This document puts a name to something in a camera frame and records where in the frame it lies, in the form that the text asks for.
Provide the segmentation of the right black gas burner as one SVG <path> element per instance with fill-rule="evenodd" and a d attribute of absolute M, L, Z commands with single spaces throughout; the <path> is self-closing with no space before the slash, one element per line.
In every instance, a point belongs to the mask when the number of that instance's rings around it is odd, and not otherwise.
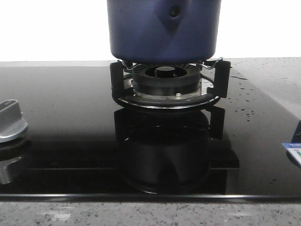
<path fill-rule="evenodd" d="M 134 89 L 144 94 L 174 96 L 200 87 L 201 73 L 193 65 L 139 65 L 132 71 Z"/>

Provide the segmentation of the blue cooking pot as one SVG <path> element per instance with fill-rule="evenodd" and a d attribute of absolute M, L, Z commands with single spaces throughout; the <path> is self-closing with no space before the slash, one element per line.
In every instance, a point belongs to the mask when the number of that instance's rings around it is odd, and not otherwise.
<path fill-rule="evenodd" d="M 207 60 L 215 53 L 220 9 L 220 0 L 109 0 L 111 53 L 138 64 Z"/>

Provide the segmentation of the blue white energy label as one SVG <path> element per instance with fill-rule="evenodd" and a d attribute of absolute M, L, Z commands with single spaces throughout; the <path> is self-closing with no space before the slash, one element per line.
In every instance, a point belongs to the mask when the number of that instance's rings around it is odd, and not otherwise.
<path fill-rule="evenodd" d="M 301 121 L 299 121 L 290 143 L 282 143 L 288 159 L 301 168 Z"/>

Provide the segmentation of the right black pot support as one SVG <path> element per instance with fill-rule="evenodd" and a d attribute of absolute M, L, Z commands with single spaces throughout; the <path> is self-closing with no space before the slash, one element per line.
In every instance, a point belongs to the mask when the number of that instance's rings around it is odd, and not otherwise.
<path fill-rule="evenodd" d="M 218 58 L 215 61 L 188 63 L 201 73 L 200 87 L 191 93 L 174 96 L 156 96 L 134 89 L 132 71 L 139 65 L 119 60 L 110 64 L 113 100 L 122 107 L 137 109 L 177 110 L 190 109 L 217 102 L 226 98 L 229 86 L 231 63 Z"/>

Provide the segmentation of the silver right stove knob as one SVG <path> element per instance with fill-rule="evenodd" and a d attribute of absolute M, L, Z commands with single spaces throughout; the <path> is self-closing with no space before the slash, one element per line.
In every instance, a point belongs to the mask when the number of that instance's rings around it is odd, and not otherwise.
<path fill-rule="evenodd" d="M 28 129 L 22 117 L 18 100 L 6 100 L 0 104 L 0 142 L 5 143 L 19 138 Z"/>

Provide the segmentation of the black glass gas stove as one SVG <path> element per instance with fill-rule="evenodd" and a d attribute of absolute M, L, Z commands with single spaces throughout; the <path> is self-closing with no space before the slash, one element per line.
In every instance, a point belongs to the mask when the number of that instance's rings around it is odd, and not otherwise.
<path fill-rule="evenodd" d="M 299 119 L 240 73 L 225 99 L 194 109 L 128 109 L 109 63 L 4 66 L 0 103 L 27 131 L 0 145 L 1 201 L 296 202 L 286 155 Z"/>

